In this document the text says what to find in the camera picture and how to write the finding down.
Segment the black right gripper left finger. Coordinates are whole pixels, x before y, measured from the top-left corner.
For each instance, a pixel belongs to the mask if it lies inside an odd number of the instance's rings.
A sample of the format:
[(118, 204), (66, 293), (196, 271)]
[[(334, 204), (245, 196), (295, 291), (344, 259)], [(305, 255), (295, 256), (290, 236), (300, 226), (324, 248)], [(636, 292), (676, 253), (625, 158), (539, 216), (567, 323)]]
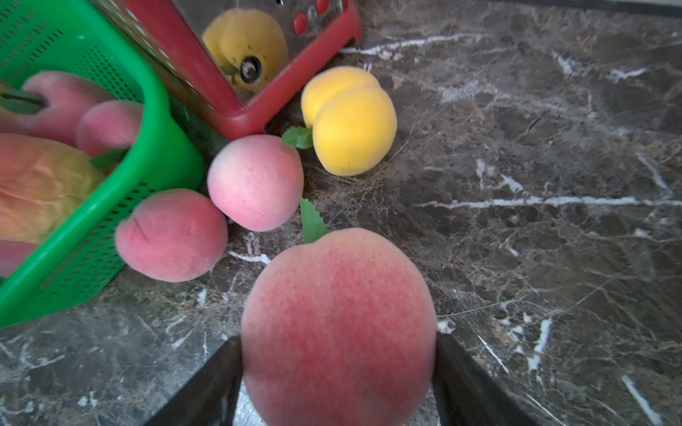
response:
[(230, 337), (146, 426), (231, 426), (242, 377), (241, 338)]

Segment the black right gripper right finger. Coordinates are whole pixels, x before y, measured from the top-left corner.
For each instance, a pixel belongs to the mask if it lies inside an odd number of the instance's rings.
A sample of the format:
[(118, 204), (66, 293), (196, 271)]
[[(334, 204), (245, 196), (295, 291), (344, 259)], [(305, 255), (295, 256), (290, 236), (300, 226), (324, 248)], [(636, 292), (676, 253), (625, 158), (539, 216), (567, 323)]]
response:
[(537, 424), (452, 335), (437, 334), (432, 385), (443, 426)]

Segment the pink peach cluster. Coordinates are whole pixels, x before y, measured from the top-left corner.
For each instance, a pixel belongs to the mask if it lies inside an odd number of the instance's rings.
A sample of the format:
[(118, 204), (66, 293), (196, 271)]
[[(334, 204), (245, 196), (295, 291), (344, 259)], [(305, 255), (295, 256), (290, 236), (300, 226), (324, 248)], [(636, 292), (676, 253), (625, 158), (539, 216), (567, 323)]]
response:
[(298, 150), (271, 135), (229, 142), (211, 162), (209, 196), (227, 217), (253, 232), (285, 224), (298, 209), (304, 172)]
[(115, 247), (131, 269), (161, 282), (187, 282), (218, 264), (228, 243), (227, 219), (189, 189), (155, 193), (119, 223)]
[(424, 277), (387, 238), (300, 208), (303, 243), (266, 266), (243, 312), (250, 400), (268, 425), (403, 425), (435, 362)]

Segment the green plastic basket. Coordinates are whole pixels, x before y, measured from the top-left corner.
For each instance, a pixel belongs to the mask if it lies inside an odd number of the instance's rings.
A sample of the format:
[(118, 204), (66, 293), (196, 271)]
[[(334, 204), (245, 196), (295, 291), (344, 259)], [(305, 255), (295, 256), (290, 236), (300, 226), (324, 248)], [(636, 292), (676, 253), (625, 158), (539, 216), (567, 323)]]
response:
[(140, 137), (118, 168), (1, 283), (3, 328), (84, 304), (122, 269), (115, 229), (138, 203), (172, 188), (197, 189), (204, 161), (172, 118), (159, 76), (87, 1), (5, 1), (1, 78), (15, 88), (41, 71), (88, 78), (144, 104)]

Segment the orange pink peach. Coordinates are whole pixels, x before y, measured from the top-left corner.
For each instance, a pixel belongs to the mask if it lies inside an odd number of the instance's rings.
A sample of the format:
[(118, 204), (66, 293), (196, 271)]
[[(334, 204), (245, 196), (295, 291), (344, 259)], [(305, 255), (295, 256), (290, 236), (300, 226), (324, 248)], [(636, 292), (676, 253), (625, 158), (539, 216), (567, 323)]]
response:
[(63, 143), (1, 135), (1, 239), (40, 244), (104, 182), (91, 158)]

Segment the pink peach front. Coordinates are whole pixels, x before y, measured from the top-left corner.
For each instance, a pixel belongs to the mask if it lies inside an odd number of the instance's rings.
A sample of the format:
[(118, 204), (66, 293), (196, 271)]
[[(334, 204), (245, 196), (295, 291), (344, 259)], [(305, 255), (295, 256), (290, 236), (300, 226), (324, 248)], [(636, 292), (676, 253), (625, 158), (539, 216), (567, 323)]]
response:
[(111, 100), (88, 110), (76, 126), (76, 147), (97, 157), (131, 147), (140, 134), (144, 106), (129, 100)]

